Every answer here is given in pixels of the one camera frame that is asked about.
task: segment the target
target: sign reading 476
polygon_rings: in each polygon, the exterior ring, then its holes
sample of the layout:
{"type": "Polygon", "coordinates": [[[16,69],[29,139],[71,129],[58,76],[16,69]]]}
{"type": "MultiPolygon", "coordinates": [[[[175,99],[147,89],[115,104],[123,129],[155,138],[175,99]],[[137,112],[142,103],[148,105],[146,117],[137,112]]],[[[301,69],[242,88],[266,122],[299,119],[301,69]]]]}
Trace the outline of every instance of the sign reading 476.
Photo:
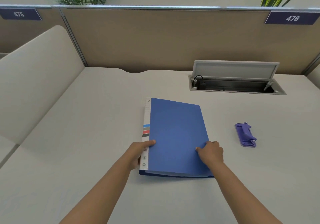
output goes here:
{"type": "Polygon", "coordinates": [[[0,8],[5,20],[42,20],[35,8],[0,8]]]}
{"type": "Polygon", "coordinates": [[[313,25],[319,12],[271,11],[265,24],[313,25]]]}

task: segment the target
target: forearm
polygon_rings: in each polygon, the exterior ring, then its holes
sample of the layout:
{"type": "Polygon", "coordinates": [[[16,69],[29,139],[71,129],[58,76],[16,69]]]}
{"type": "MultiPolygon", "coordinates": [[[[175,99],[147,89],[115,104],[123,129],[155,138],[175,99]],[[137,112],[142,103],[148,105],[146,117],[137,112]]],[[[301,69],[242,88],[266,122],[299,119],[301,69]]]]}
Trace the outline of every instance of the forearm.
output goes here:
{"type": "Polygon", "coordinates": [[[223,162],[209,168],[239,224],[281,223],[223,162]]]}
{"type": "Polygon", "coordinates": [[[129,163],[120,158],[60,224],[106,224],[126,185],[129,163]]]}

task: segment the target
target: person's right hand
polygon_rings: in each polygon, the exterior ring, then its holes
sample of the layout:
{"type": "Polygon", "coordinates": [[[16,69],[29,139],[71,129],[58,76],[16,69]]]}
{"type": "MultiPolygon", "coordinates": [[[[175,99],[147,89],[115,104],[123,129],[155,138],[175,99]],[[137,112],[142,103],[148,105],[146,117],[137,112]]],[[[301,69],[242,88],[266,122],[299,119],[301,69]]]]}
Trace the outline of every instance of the person's right hand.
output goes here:
{"type": "Polygon", "coordinates": [[[198,152],[202,162],[207,166],[223,163],[223,148],[220,147],[217,141],[207,141],[204,148],[196,147],[195,150],[198,152]]]}

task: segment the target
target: blue folder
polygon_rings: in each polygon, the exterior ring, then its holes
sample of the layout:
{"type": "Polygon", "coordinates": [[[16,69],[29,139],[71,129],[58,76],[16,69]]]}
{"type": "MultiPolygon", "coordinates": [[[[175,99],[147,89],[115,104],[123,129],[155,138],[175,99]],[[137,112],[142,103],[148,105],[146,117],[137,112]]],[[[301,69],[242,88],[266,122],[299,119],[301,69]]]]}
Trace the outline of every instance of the blue folder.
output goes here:
{"type": "Polygon", "coordinates": [[[143,140],[156,140],[141,156],[141,175],[212,178],[196,147],[208,141],[199,105],[147,98],[143,140]]]}

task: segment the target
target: gray flap cover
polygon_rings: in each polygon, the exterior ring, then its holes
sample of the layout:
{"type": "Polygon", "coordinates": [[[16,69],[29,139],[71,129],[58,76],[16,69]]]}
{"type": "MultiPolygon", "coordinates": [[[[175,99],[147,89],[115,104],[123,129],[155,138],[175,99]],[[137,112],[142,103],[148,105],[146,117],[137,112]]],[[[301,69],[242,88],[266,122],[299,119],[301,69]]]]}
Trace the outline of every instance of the gray flap cover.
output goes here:
{"type": "Polygon", "coordinates": [[[271,79],[278,62],[195,60],[192,76],[271,79]]]}

